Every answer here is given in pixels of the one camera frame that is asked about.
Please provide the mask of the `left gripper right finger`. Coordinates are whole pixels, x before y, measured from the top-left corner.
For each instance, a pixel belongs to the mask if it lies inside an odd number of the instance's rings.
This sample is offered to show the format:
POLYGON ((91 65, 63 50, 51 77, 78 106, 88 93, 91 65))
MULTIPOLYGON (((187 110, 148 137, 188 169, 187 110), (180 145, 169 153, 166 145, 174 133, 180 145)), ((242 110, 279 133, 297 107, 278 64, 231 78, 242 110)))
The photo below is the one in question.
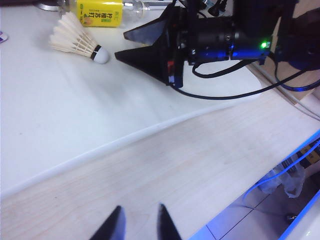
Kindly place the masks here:
POLYGON ((163 203, 160 203, 158 208, 157 239, 182 240, 166 206, 163 203))

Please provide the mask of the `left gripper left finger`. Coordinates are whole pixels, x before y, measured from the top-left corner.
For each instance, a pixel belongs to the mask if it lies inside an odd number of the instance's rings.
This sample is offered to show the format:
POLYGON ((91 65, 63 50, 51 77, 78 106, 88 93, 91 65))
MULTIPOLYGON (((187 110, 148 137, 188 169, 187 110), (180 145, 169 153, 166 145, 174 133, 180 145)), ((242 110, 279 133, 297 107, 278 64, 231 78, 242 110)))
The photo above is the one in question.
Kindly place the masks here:
POLYGON ((92 235, 91 240, 124 240, 125 211, 118 205, 99 229, 92 235))

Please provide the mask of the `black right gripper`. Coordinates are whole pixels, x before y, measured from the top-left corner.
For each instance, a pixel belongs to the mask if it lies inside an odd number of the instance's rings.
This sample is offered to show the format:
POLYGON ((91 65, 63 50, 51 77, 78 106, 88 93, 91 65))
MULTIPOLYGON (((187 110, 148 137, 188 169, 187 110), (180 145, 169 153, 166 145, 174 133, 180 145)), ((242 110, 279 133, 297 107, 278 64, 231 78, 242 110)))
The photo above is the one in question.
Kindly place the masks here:
POLYGON ((190 66, 225 61, 230 58, 234 40, 231 16, 198 17, 195 7, 169 4, 162 14, 146 24, 123 33, 126 40, 145 47, 116 52, 115 58, 165 85, 183 87, 184 64, 190 66), (158 40, 164 34, 170 40, 158 40))

